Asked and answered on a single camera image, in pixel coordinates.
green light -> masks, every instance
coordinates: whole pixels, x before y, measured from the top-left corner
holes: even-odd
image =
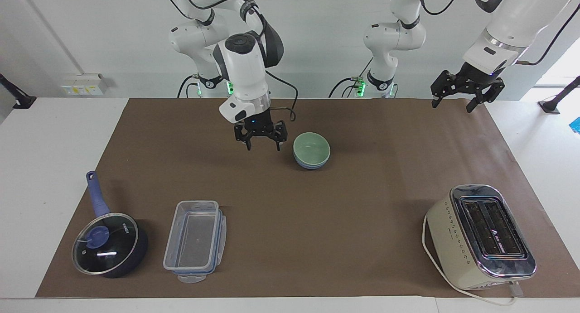
[[[232,82],[227,82],[227,92],[230,95],[234,94],[234,84]]]
[[[367,84],[365,82],[361,82],[361,85],[358,86],[357,89],[357,96],[364,96],[364,90],[367,87]]]

pot handle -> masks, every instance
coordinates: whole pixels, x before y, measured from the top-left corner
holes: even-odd
[[[87,183],[89,184],[89,194],[91,195],[91,202],[93,203],[93,210],[95,210],[95,215],[97,217],[103,216],[104,214],[110,213],[110,209],[103,199],[101,194],[101,187],[99,185],[99,179],[97,178],[97,173],[91,170],[87,173]]]

white power cord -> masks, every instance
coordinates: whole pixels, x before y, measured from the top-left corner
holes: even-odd
[[[433,255],[431,255],[431,252],[429,252],[429,250],[427,249],[427,245],[425,245],[425,226],[426,225],[427,225],[427,215],[425,215],[425,218],[423,219],[423,249],[425,249],[425,253],[427,253],[427,255],[429,256],[429,259],[431,259],[431,262],[433,262],[433,265],[437,268],[437,271],[439,271],[439,273],[441,274],[441,276],[445,279],[445,281],[447,281],[447,283],[449,284],[449,286],[451,286],[451,288],[457,290],[458,292],[460,292],[462,294],[465,294],[467,296],[471,296],[474,299],[478,299],[478,300],[481,300],[481,301],[484,301],[484,302],[487,302],[487,303],[490,303],[490,304],[495,304],[495,305],[500,305],[500,306],[510,306],[510,305],[512,305],[513,303],[516,302],[516,297],[512,297],[510,299],[510,301],[507,302],[507,303],[499,303],[499,302],[496,302],[496,301],[491,301],[491,300],[486,299],[486,298],[481,297],[481,296],[474,295],[474,294],[472,294],[470,292],[466,292],[465,290],[462,290],[462,289],[459,289],[459,288],[455,287],[449,281],[449,279],[447,278],[447,276],[445,276],[445,274],[443,273],[443,271],[441,270],[441,268],[439,267],[439,265],[437,265],[437,263],[435,262],[435,259],[433,259]]]

brown table mat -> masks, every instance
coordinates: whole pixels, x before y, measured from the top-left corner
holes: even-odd
[[[289,141],[247,151],[221,117],[223,100],[130,99],[97,167],[114,212],[133,216],[149,251],[120,279],[76,271],[71,247],[94,216],[85,192],[37,297],[460,297],[421,245],[427,210],[455,185],[486,183],[506,198],[538,262],[528,297],[580,297],[580,272],[484,106],[465,100],[300,100]],[[274,100],[275,106],[288,101]],[[332,153],[300,168],[305,131]],[[216,200],[227,216],[222,264],[199,284],[162,265],[181,200]],[[509,296],[506,287],[478,292]]]

bowl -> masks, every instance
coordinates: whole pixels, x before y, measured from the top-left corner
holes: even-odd
[[[318,169],[330,158],[330,144],[323,136],[313,132],[296,137],[292,149],[296,162],[305,169]]]

